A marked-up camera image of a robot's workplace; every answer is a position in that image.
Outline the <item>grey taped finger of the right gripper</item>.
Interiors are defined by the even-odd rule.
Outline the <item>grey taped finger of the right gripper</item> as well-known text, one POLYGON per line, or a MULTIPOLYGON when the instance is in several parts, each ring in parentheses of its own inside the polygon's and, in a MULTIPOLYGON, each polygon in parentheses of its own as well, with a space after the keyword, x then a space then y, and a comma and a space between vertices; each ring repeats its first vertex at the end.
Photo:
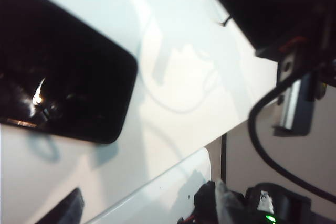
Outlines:
POLYGON ((315 101, 325 92, 317 74, 306 74, 279 97, 275 108, 274 136, 306 136, 310 133, 315 101))

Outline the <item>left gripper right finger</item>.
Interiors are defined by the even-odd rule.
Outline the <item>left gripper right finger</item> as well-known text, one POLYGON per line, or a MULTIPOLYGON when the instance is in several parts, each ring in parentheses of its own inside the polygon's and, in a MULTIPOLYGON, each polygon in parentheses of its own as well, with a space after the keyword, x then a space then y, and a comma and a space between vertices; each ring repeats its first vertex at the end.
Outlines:
POLYGON ((215 204, 218 223, 235 223, 232 210, 243 210, 243 204, 221 180, 215 182, 215 204))

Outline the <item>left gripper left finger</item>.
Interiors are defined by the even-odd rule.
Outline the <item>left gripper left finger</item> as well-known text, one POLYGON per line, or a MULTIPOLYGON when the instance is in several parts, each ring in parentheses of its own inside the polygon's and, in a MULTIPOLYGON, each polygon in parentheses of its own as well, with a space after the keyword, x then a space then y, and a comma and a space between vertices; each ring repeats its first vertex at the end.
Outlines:
POLYGON ((75 188, 37 223, 80 223, 84 206, 81 190, 75 188))

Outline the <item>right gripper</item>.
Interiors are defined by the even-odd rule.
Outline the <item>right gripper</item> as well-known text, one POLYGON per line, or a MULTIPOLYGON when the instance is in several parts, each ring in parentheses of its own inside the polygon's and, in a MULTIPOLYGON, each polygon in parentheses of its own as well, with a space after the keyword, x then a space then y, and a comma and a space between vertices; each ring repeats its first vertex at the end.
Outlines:
POLYGON ((295 44, 320 45, 335 0, 219 0, 254 47, 256 56, 281 62, 295 44))

